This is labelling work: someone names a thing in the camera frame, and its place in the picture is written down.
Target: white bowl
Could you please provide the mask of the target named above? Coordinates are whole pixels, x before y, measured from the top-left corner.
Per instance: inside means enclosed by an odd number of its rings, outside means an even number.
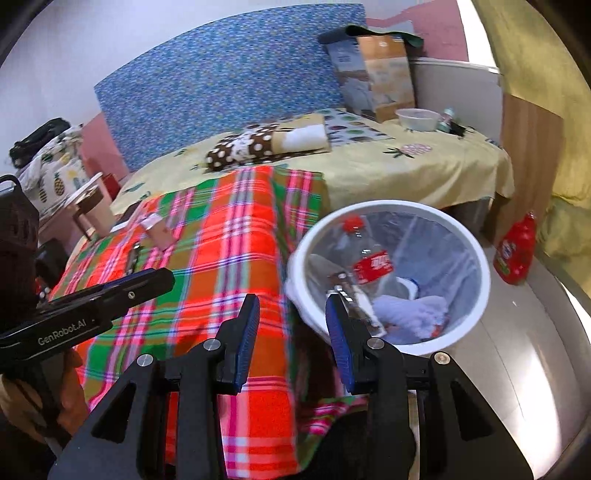
[[[402,108],[396,114],[404,128],[417,132],[433,132],[441,120],[439,113],[423,108]]]

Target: pillow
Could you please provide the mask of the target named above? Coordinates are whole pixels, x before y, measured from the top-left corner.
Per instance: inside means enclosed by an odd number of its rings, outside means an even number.
[[[222,138],[206,155],[209,171],[230,166],[269,163],[330,151],[324,116],[309,113],[285,122],[248,125]]]

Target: brown box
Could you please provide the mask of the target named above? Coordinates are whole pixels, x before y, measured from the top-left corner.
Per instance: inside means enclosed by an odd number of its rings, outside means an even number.
[[[384,122],[397,118],[396,110],[415,106],[401,38],[360,35],[325,43],[325,47],[349,112]]]

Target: red plaid blanket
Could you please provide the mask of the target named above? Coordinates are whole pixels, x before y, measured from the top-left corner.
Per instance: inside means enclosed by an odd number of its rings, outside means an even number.
[[[267,479],[303,468],[332,422],[363,403],[348,397],[306,404],[296,421],[295,399],[304,395],[294,385],[296,378],[307,378],[296,358],[306,355],[294,353],[284,267],[326,200],[321,174],[244,169],[147,203],[146,213],[175,219],[178,241],[163,253],[149,248],[139,226],[87,245],[54,297],[122,277],[138,240],[145,248],[137,270],[167,267],[176,278],[171,292],[131,309],[110,331],[78,346],[84,359],[79,378],[90,408],[138,355],[164,359],[186,353],[236,316],[246,293],[255,293],[261,320],[248,381],[237,397],[219,397],[228,475]],[[174,455],[174,402],[170,412],[169,459]]]

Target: trash can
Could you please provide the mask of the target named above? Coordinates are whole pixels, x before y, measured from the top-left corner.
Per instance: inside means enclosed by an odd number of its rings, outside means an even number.
[[[342,225],[351,216],[361,216],[373,239],[388,251],[396,277],[418,286],[417,298],[439,296],[447,302],[447,320],[438,336],[396,343],[401,352],[428,355],[444,350],[477,324],[488,302],[491,277],[474,236],[435,208],[402,200],[377,200],[343,208],[322,219],[306,233],[289,259],[287,296],[303,321],[327,343],[326,290],[319,288],[310,258],[319,255],[350,270],[351,250]]]

